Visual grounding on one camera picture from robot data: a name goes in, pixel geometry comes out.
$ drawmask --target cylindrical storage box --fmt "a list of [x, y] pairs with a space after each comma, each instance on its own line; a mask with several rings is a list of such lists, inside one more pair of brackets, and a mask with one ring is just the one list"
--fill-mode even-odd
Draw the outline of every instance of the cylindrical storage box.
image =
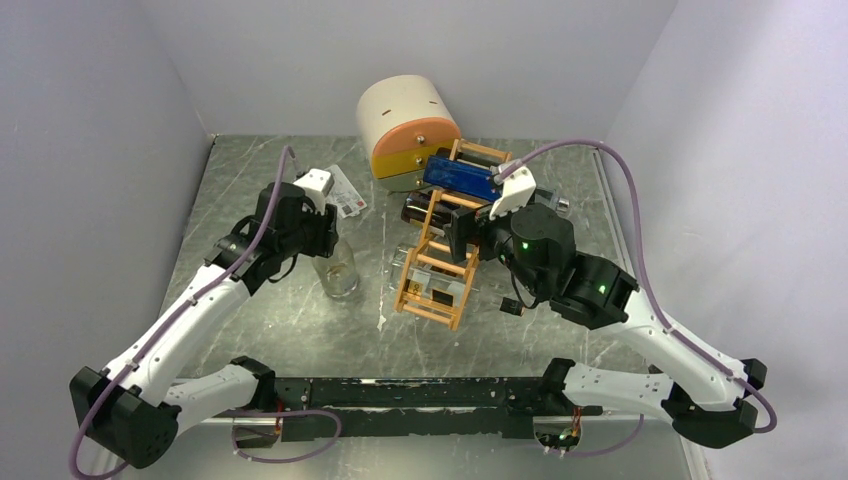
[[436, 87], [419, 75], [372, 85], [356, 106], [356, 123], [377, 182], [391, 191], [421, 188], [427, 158], [460, 138]]

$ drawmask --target gray marble tabletop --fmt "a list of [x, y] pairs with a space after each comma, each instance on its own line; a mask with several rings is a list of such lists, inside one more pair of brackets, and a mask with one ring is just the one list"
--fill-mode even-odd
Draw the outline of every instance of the gray marble tabletop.
[[[472, 141], [521, 156], [543, 142]], [[212, 373], [232, 358], [249, 355], [278, 376], [522, 376], [541, 375], [553, 357], [622, 371], [647, 370], [624, 345], [587, 332], [541, 305], [523, 317], [498, 311], [493, 299], [514, 297], [506, 269], [484, 263], [474, 280], [459, 330], [393, 309], [390, 262], [400, 243], [415, 243], [420, 230], [400, 219], [406, 197], [390, 194], [371, 177], [355, 137], [219, 136], [189, 219], [165, 305], [188, 285], [203, 256], [233, 224], [254, 211], [259, 191], [274, 178], [283, 145], [305, 167], [338, 164], [367, 203], [338, 230], [355, 252], [361, 282], [345, 301], [327, 297], [302, 258], [278, 284], [265, 284], [202, 344], [181, 376]], [[573, 147], [530, 164], [540, 186], [558, 189], [571, 203], [578, 249], [624, 264], [597, 153]], [[294, 168], [286, 178], [291, 180]]]

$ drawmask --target gray wall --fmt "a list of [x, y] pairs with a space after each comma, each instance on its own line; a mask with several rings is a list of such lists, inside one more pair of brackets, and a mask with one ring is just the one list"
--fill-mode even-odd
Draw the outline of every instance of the gray wall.
[[209, 138], [132, 2], [0, 5], [0, 478], [66, 478], [68, 381], [155, 320]]
[[682, 0], [608, 136], [666, 310], [770, 367], [777, 430], [708, 451], [716, 479], [848, 478], [846, 58], [844, 2]]
[[436, 85], [466, 136], [602, 137], [676, 0], [142, 0], [207, 128], [356, 134], [362, 92]]

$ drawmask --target dark bottle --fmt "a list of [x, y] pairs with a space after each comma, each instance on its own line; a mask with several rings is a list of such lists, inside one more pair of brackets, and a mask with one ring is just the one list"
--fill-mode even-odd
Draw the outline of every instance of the dark bottle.
[[[400, 218], [411, 225], [421, 226], [427, 218], [427, 209], [430, 208], [430, 192], [410, 192], [403, 203]], [[450, 223], [450, 213], [459, 208], [448, 202], [439, 202], [433, 209], [433, 217], [430, 219], [430, 231], [439, 236], [445, 236], [444, 227]]]

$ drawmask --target clear glass vase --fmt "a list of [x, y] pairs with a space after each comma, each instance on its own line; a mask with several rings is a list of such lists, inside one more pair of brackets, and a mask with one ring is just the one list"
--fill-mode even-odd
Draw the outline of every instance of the clear glass vase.
[[350, 295], [359, 285], [359, 273], [353, 260], [353, 250], [343, 238], [336, 243], [330, 258], [312, 257], [312, 267], [321, 280], [324, 291], [333, 298]]

